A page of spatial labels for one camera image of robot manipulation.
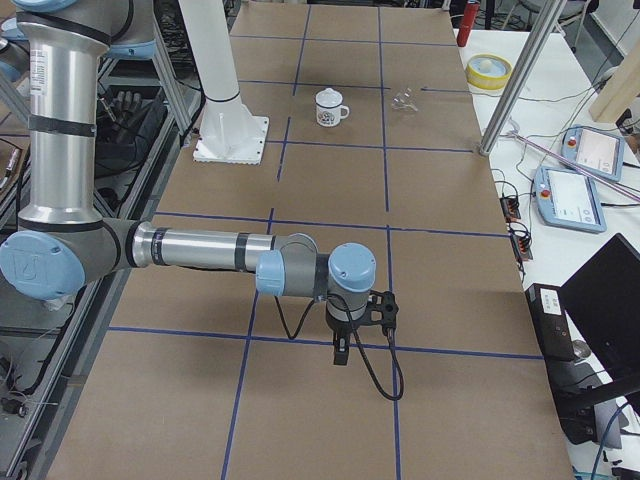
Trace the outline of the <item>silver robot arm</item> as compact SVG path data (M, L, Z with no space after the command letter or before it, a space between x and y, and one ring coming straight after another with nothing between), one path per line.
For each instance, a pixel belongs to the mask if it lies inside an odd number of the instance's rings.
M110 50L155 51L149 1L20 1L30 48L30 200L1 246L1 271L20 293L53 300L112 272L149 265L249 272L274 297L324 302L334 361L344 365L369 324L376 260L358 243L318 251L304 234L272 236L159 228L105 218L94 207L99 61Z

